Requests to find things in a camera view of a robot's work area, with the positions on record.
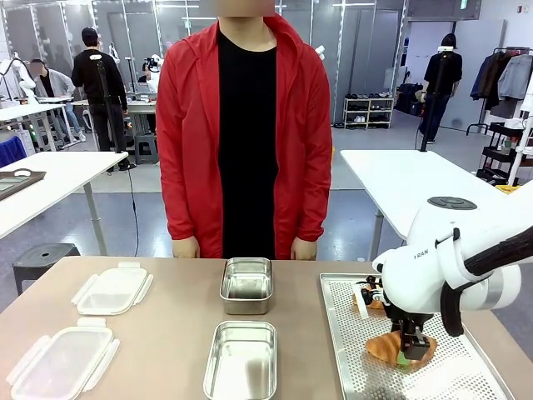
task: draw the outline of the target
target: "clear plastic lid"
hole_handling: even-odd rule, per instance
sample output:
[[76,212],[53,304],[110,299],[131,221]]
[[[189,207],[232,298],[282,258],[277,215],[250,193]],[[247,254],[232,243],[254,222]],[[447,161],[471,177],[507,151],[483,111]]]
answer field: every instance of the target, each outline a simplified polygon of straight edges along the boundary
[[83,315],[117,315],[146,294],[153,276],[139,267],[118,267],[93,275],[72,300]]
[[113,341],[111,329],[105,326],[68,327],[52,338],[42,337],[7,378],[13,384],[12,398],[72,400],[96,385],[117,347],[118,340]]

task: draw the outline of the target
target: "red jacket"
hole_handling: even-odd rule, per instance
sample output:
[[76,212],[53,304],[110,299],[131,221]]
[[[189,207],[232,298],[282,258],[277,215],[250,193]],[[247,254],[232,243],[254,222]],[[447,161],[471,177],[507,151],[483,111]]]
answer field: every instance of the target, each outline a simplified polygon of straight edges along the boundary
[[[296,236],[314,242],[323,233],[331,183],[330,91],[315,50],[282,17],[264,19],[277,40],[276,257],[288,259]],[[203,258],[222,257],[217,29],[168,50],[157,95],[168,231],[174,240],[195,236]]]

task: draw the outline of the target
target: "desk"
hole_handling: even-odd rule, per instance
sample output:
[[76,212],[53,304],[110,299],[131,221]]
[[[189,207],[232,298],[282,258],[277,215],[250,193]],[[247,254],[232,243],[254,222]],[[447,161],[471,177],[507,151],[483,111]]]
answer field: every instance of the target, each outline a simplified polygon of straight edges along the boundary
[[40,152],[0,168],[2,172],[27,168],[47,173],[42,181],[0,202],[0,239],[83,186],[100,253],[107,255],[91,181],[126,157],[126,152]]
[[429,198],[465,198],[483,210],[505,196],[434,152],[343,150],[341,155],[377,206],[369,261],[377,256],[383,217],[407,239],[416,213]]
[[[81,142],[81,140],[76,140],[74,136],[72,135],[72,132],[70,130],[70,124],[68,122],[67,117],[67,111],[65,110],[65,103],[71,102],[74,99],[74,97],[38,97],[37,100],[41,104],[61,104],[61,109],[63,112],[63,118],[65,119],[65,126],[67,127],[67,134],[68,138],[70,139],[70,143],[63,146],[63,148],[69,148],[71,146],[74,146],[75,144],[78,144]],[[61,127],[56,125],[56,129],[60,129],[59,132],[61,132]]]
[[[39,124],[38,124],[38,121],[37,121],[37,115],[39,115],[40,118],[42,119],[42,124],[44,125],[44,129],[45,129],[45,131],[47,133],[48,145],[50,146],[50,149],[53,152],[55,152],[56,151],[56,144],[53,141],[52,129],[50,129],[50,123],[48,122],[46,111],[52,111],[52,110],[56,110],[58,108],[63,108],[63,105],[62,104],[36,104],[36,103],[34,103],[34,104],[26,104],[26,105],[23,105],[23,106],[2,108],[2,109],[0,109],[0,121],[1,122],[8,122],[8,121],[12,121],[13,119],[17,120],[19,122],[18,128],[19,128],[19,130],[20,130],[20,132],[22,134],[22,122],[23,122],[23,119],[24,119],[24,117],[29,117],[30,122],[32,123],[32,125],[35,127],[35,129],[37,131],[37,143],[38,143],[39,147],[40,148],[45,148],[44,142],[41,139],[40,132],[38,131]],[[59,129],[57,132],[58,133],[61,132],[61,128],[59,127],[59,123],[57,123],[57,124],[54,123],[54,125],[56,125],[56,130]]]
[[[141,303],[106,317],[120,347],[83,400],[204,400],[212,334],[227,320],[262,320],[276,328],[276,399],[342,399],[318,276],[370,273],[370,263],[274,261],[272,310],[264,316],[229,316],[219,296],[222,260],[65,257],[0,315],[0,377],[39,337],[75,325],[79,316],[72,296],[92,274],[119,261],[140,262],[153,274],[153,284]],[[516,400],[530,400],[533,363],[492,312],[465,312],[463,321]],[[3,379],[0,398],[9,398],[10,390]]]
[[[72,103],[74,106],[84,107],[87,110],[89,109],[89,102],[87,100],[80,100]],[[143,135],[147,131],[147,121],[143,117],[147,114],[156,113],[156,102],[141,102],[139,100],[133,100],[127,104],[127,113],[132,118],[132,127],[133,135]],[[89,110],[89,122],[91,124],[91,129],[93,129],[92,116]]]

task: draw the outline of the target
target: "croissant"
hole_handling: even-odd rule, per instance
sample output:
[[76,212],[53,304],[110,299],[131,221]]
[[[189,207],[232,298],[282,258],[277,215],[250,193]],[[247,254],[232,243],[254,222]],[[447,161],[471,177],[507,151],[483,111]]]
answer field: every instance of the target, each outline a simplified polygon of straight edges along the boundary
[[[430,342],[430,348],[420,361],[411,360],[411,365],[428,363],[433,358],[436,350],[436,340],[433,337],[426,337]],[[401,347],[400,331],[389,332],[379,337],[374,337],[366,342],[366,350],[375,358],[385,363],[395,364]]]
[[[366,286],[365,289],[367,289],[367,290],[371,290],[371,287],[370,287],[370,286]],[[356,298],[356,295],[353,294],[352,296],[353,296],[353,302],[354,302],[354,304],[357,305],[357,298]],[[372,309],[372,310],[383,310],[383,309],[384,309],[384,308],[383,308],[383,303],[380,302],[379,300],[374,300],[374,301],[370,304],[370,306],[366,306],[366,308],[370,308],[370,309]]]

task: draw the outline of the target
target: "hand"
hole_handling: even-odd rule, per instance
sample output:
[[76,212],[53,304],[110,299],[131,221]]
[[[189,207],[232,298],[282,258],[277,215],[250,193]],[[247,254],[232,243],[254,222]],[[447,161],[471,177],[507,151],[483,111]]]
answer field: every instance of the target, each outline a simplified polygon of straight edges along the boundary
[[200,246],[194,236],[182,240],[172,240],[172,254],[175,258],[199,258]]
[[291,260],[315,261],[316,242],[307,242],[295,237],[291,246]]

